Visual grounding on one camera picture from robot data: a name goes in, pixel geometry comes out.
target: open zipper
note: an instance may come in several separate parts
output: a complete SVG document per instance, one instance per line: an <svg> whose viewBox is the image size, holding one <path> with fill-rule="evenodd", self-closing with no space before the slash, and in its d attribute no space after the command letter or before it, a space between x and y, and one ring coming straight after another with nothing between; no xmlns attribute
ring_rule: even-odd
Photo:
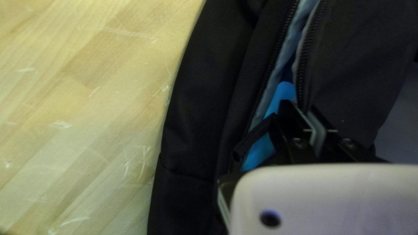
<svg viewBox="0 0 418 235"><path fill-rule="evenodd" d="M289 13L287 14L286 18L285 18L285 24L282 27L279 37L277 39L277 43L274 47L273 50L273 54L271 56L270 59L270 63L269 63L269 67L266 69L265 75L263 77L263 80L261 82L261 85L259 87L258 90L258 94L257 94L257 98L255 100L254 106L251 109L250 112L250 117L247 121L247 124L245 126L245 130L244 130L244 135L247 134L250 130L250 126L251 126L251 122L256 114L257 108L260 105L260 101L263 97L263 94L265 92L268 80L271 76L272 71L274 70L274 66L275 66L275 62L278 59L278 56L280 54L280 49L282 47L282 44L285 40L285 37L287 35L287 32L289 30L289 25L296 13L296 10L298 8L300 0L295 0L292 2L291 4L291 8L289 10ZM298 106L301 110L303 110L303 112L307 112L308 111L308 107L306 106L306 104L304 104L304 97L306 94L304 94L304 85L305 85L305 69L306 69L306 62L308 60L308 54L310 52L311 49L311 44L312 41L314 40L315 37L315 32L318 28L319 22L322 19L322 16L324 14L325 8L328 4L329 0L319 0L318 2L318 6L314 9L315 12L313 13L313 17L312 20L308 25L308 29L306 31L306 34L303 38L301 38L302 41L302 47L301 50L299 52L299 61L298 61L298 68L296 70L296 82L295 82L295 87L296 87L296 98L298 101Z"/></svg>
<svg viewBox="0 0 418 235"><path fill-rule="evenodd" d="M245 125L245 130L244 130L243 135L247 134L248 131L250 130L251 122L252 122L252 120L255 116L258 105L260 104L260 101L263 97L263 93L266 89L266 86L267 86L268 80L271 76L271 73L272 73L272 71L275 67L275 62L276 62L276 60L279 56L281 46L282 46L282 44L285 40L285 37L287 35L287 31L289 30L289 25L292 21L293 16L296 13L299 2L300 2L300 0L294 0L291 4L291 8L290 8L289 12L286 15L286 18L284 20L284 26L282 27L282 29L280 31L279 37L277 39L277 43L276 43L276 45L274 47L274 50L273 50L273 54L272 54L272 56L270 58L270 61L269 61L269 66L267 67L265 75L264 75L264 77L261 81L261 85L260 85L259 90L257 92L257 98L255 99L254 106L251 109L250 117L248 118L247 124Z"/></svg>
<svg viewBox="0 0 418 235"><path fill-rule="evenodd" d="M298 68L296 70L295 87L298 106L304 113L307 113L309 110L308 101L304 99L306 94L304 94L303 90L307 82L305 71L307 66L308 54L311 50L312 41L315 38L316 30L319 26L319 22L322 19L328 2L329 0L319 0L318 6L316 7L315 12L313 14L312 20L309 22L308 29L304 37L301 39L302 47L298 55L299 60L297 61Z"/></svg>

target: wooden table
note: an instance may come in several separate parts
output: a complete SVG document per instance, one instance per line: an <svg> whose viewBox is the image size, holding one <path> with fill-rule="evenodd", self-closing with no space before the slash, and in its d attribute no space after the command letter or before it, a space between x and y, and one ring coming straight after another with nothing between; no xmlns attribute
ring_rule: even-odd
<svg viewBox="0 0 418 235"><path fill-rule="evenodd" d="M202 0L0 1L0 229L141 235Z"/></svg>

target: blue lining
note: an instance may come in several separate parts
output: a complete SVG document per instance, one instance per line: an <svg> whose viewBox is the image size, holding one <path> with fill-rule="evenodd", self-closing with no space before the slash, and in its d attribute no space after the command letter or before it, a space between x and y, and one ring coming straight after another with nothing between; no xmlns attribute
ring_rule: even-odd
<svg viewBox="0 0 418 235"><path fill-rule="evenodd" d="M275 89L273 97L271 97L272 94L270 92L265 92L263 94L261 104L256 114L259 118L254 119L256 123L252 123L252 127L260 122L261 113L264 113L264 118L272 113L277 113L280 100L295 100L296 89L293 83L291 83L293 77L291 65L295 58L295 51L301 39L303 28L305 27L308 17L317 2L318 0L300 1L298 9L296 10L289 26L286 38L283 42L275 68L269 78L266 91L272 90L272 86L277 85L277 88ZM263 109L263 107L265 107L263 102L268 102L267 100L270 100L267 110L265 112L263 112L263 110L259 110L260 108ZM257 167L263 161L272 156L274 152L274 146L271 143L269 134L267 133L251 146L241 167L241 171L248 171Z"/></svg>

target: screw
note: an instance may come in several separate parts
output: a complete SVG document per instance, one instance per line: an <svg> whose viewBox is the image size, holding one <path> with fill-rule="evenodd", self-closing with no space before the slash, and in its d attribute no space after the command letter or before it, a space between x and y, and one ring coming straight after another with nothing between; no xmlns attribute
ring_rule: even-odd
<svg viewBox="0 0 418 235"><path fill-rule="evenodd" d="M304 149L306 149L308 147L308 145L303 140L301 140L300 138L293 138L292 139L292 144L297 149L300 149L300 150L304 150Z"/></svg>
<svg viewBox="0 0 418 235"><path fill-rule="evenodd" d="M343 144L349 150L356 150L357 149L356 144L353 143L353 141L349 138L342 139L340 143Z"/></svg>

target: black backpack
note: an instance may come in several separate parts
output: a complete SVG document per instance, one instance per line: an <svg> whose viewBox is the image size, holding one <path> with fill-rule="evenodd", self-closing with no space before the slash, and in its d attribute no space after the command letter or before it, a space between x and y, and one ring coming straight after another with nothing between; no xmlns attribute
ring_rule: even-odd
<svg viewBox="0 0 418 235"><path fill-rule="evenodd" d="M295 86L303 113L315 107L341 136L372 149L417 53L417 8L416 0L207 0L173 88L148 235L227 233L216 181L279 82ZM295 24L296 48L288 45Z"/></svg>

